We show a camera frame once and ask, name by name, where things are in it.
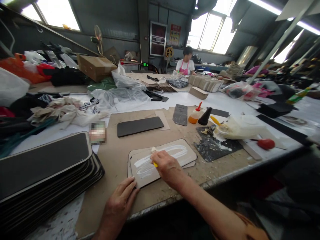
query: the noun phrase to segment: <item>framed sign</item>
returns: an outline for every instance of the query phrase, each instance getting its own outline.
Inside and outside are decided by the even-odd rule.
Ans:
[[[150,55],[163,56],[166,49],[167,25],[150,22]]]
[[[171,24],[169,45],[178,46],[181,33],[181,27],[175,24]]]

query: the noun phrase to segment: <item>pink apron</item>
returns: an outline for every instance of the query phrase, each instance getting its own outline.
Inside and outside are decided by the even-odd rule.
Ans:
[[[183,61],[182,61],[181,68],[180,68],[180,70],[179,70],[180,74],[182,74],[182,75],[189,75],[189,74],[188,74],[189,61],[188,61],[187,69],[182,69],[182,66],[183,66]]]

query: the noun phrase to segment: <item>hand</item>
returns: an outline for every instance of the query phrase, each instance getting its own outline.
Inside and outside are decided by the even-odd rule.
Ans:
[[[131,177],[117,186],[104,207],[100,226],[93,240],[117,238],[140,190],[139,188],[133,190],[136,184],[134,177]]]
[[[160,177],[173,189],[179,191],[182,189],[187,175],[182,170],[178,161],[170,156],[166,151],[154,152],[151,155],[152,162],[158,167]]]

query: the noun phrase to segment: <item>green bottle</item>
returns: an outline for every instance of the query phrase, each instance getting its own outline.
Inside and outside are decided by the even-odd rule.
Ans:
[[[305,97],[308,92],[311,90],[310,87],[307,87],[306,89],[296,93],[295,95],[293,95],[291,98],[289,98],[286,103],[288,104],[295,104],[297,102],[299,102],[303,97]]]

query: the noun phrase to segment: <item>pink cloth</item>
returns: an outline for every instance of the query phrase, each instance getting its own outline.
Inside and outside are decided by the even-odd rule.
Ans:
[[[188,75],[189,61],[188,61],[187,69],[182,69],[182,66],[183,66],[183,62],[182,62],[181,68],[179,70],[179,73],[182,75]]]
[[[245,75],[246,75],[246,74],[252,74],[252,75],[254,75],[254,74],[256,73],[256,71],[258,71],[259,67],[260,67],[260,66],[255,66],[255,67],[251,68],[249,71],[247,71],[247,72],[245,73]],[[269,73],[269,71],[268,71],[267,69],[262,69],[261,72],[260,72],[260,74],[264,74],[264,75],[267,75],[268,73]]]

